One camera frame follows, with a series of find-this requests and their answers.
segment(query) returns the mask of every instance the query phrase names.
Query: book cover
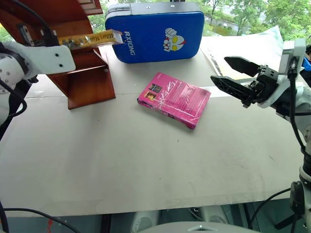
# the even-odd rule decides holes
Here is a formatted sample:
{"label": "book cover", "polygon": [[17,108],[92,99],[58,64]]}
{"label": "book cover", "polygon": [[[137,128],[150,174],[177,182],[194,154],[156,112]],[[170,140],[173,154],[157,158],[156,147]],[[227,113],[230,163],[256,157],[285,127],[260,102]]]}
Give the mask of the book cover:
{"label": "book cover", "polygon": [[194,129],[208,102],[210,92],[163,73],[157,73],[138,97],[139,104]]}

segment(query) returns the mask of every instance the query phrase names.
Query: white table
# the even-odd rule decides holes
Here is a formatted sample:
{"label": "white table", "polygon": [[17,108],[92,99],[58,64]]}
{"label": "white table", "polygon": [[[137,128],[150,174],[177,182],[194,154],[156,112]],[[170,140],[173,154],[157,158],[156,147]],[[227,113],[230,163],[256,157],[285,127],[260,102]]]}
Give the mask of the white table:
{"label": "white table", "polygon": [[190,130],[137,104],[158,71],[212,86],[201,51],[188,60],[131,65],[111,48],[107,57],[114,100],[69,111],[44,76],[31,87],[27,111],[0,142],[5,207],[68,216],[226,204],[262,200],[298,180],[299,145],[273,109],[211,98]]}

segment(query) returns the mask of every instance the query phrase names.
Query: yellow wrapper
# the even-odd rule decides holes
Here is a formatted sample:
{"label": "yellow wrapper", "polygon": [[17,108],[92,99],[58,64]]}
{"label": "yellow wrapper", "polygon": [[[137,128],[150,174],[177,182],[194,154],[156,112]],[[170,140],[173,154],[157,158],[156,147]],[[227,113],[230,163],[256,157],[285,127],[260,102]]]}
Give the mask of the yellow wrapper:
{"label": "yellow wrapper", "polygon": [[123,44],[121,33],[112,29],[94,34],[59,37],[58,41],[60,45],[66,45],[71,50]]}

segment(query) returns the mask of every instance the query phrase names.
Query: floor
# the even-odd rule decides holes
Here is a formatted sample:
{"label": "floor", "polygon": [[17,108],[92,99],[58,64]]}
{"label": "floor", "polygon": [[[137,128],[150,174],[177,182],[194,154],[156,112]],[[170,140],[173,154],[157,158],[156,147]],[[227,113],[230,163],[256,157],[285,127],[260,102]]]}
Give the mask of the floor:
{"label": "floor", "polygon": [[[253,214],[255,208],[260,202],[234,205],[224,205],[224,210],[230,224],[247,227],[247,217],[245,208],[250,215]],[[282,230],[276,230],[274,225],[283,219],[292,215],[289,208],[289,200],[273,200],[269,202],[258,214],[257,221],[254,223],[254,229],[260,230],[262,233],[289,233],[291,226]],[[111,218],[111,233],[129,233],[131,229],[134,213],[113,214]],[[99,233],[101,229],[101,216],[68,216],[61,217],[62,220],[76,227],[81,233]],[[187,208],[162,210],[160,212],[159,223],[177,222],[177,221],[197,221]],[[49,226],[48,220],[43,217],[16,217],[8,219],[11,233],[69,233],[58,223]],[[297,221],[296,233],[306,233],[303,227],[304,220]]]}

